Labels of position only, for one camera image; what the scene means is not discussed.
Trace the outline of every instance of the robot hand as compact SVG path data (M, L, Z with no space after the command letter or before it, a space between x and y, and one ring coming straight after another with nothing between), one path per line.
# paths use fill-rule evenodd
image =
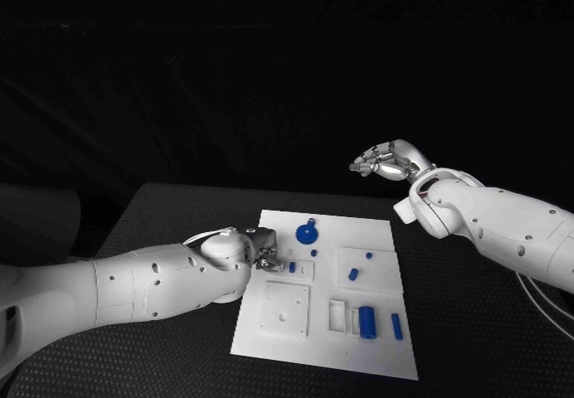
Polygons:
M207 236L200 245L185 246ZM70 334L236 300L252 265L268 272L283 269L275 254L273 230L226 228L184 244L100 260L43 267L0 265L0 380L41 347Z
M348 169L364 177L410 182L395 204L403 223L416 220L438 239L461 235L510 270L574 293L574 215L495 187L461 171L436 168L400 139L373 146Z
M374 145L348 165L350 171L358 172L363 177L374 172L387 180L400 181L406 178L409 182L435 167L416 148L400 139Z

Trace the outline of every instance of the black table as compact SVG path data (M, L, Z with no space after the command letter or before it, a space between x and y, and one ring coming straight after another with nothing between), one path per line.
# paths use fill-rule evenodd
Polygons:
M24 362L8 397L574 396L574 342L537 313L514 273L464 238L436 240L403 225L393 204L148 183L96 257L256 226L262 209L390 220L419 381L232 356L237 300L58 340Z

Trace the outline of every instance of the black background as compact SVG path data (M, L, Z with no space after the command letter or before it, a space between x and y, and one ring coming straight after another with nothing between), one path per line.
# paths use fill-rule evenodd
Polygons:
M0 10L0 165L83 217L145 182L400 199L347 171L396 138L570 210L569 2L61 10Z

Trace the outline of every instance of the blue disc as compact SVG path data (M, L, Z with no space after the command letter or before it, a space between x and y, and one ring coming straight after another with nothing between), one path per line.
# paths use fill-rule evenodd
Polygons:
M309 219L308 223L296 228L295 232L296 240L304 244L309 245L318 238L317 229L314 228L314 220Z

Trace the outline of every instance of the small blue piece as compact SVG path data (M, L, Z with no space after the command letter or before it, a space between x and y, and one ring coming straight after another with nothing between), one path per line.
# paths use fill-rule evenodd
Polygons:
M392 328L395 329L395 339L402 340L400 320L397 319L397 313L390 315Z
M318 233L314 228L312 218L309 218L307 223L296 228L295 237L304 245L309 245L317 240Z
M358 274L358 270L356 268L353 268L350 270L350 274L348 274L348 279L350 280L356 280L356 275Z
M358 307L358 327L361 338L376 338L374 311L371 307Z

